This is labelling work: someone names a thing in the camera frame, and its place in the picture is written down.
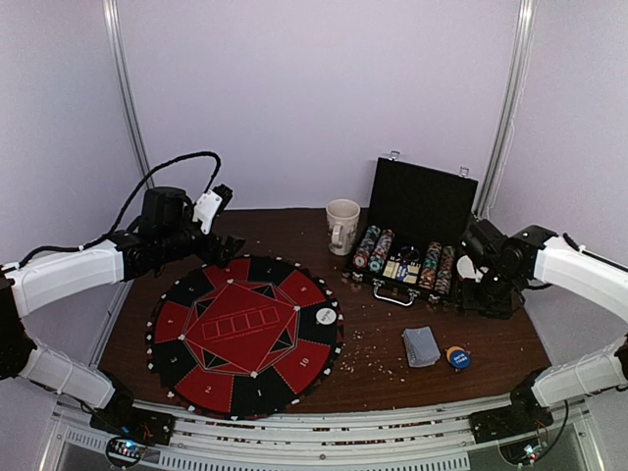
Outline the blue small blind button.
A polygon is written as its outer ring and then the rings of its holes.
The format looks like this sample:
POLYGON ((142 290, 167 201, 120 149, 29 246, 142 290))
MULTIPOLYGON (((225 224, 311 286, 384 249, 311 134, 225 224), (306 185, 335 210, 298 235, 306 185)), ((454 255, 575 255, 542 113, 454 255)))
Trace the blue small blind button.
POLYGON ((451 346, 445 350, 447 363, 455 372, 466 370, 471 365, 471 353, 461 346, 451 346))

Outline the white dealer button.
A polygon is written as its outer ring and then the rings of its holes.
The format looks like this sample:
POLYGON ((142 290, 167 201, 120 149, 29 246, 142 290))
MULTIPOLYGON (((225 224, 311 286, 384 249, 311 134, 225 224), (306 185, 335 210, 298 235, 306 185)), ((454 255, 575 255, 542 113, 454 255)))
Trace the white dealer button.
POLYGON ((338 312, 331 307, 320 308, 315 314, 316 323, 323 326, 330 326, 334 324, 337 319, 338 312))

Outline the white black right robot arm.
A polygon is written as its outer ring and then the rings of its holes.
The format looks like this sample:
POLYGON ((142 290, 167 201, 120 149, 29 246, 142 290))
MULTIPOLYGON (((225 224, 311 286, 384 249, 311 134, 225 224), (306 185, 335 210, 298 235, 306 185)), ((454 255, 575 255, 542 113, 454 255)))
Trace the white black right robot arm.
POLYGON ((508 319, 516 297, 529 291, 536 326, 576 342, 511 393, 502 415, 509 432, 525 432, 563 401, 627 388, 625 266, 568 234, 529 226, 504 235, 488 220, 472 222, 460 247, 467 257, 459 270, 461 309, 508 319))

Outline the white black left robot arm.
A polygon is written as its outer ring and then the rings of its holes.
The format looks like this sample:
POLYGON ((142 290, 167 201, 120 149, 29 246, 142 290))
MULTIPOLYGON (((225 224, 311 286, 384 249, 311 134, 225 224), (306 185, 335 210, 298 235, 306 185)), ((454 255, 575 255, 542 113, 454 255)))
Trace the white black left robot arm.
POLYGON ((241 238, 221 238, 214 219, 233 197, 218 185, 191 201, 184 190, 159 186, 144 195, 141 214, 127 230, 77 248, 47 248, 43 256, 1 270, 1 377, 23 378, 68 395, 94 409, 121 436, 141 425, 135 407, 104 373, 75 361, 26 333, 23 319, 61 299, 101 286, 159 273, 191 255, 226 266, 243 247, 241 238))

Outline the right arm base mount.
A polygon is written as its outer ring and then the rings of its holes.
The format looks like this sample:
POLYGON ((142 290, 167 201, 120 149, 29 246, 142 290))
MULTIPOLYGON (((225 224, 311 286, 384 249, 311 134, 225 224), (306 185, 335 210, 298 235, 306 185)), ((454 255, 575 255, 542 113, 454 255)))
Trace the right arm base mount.
POLYGON ((516 402, 472 413, 469 421, 475 442, 482 444, 535 432, 539 425, 552 425, 553 417, 547 408, 536 403, 516 402))

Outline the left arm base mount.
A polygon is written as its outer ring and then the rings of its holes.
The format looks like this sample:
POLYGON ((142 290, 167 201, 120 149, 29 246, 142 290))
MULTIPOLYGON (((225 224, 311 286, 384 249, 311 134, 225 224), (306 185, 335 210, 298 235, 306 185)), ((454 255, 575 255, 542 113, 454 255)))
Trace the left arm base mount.
POLYGON ((136 407, 133 403, 130 393, 115 392, 103 408, 85 408, 91 415, 89 425, 141 445, 168 445, 176 418, 172 414, 136 407))

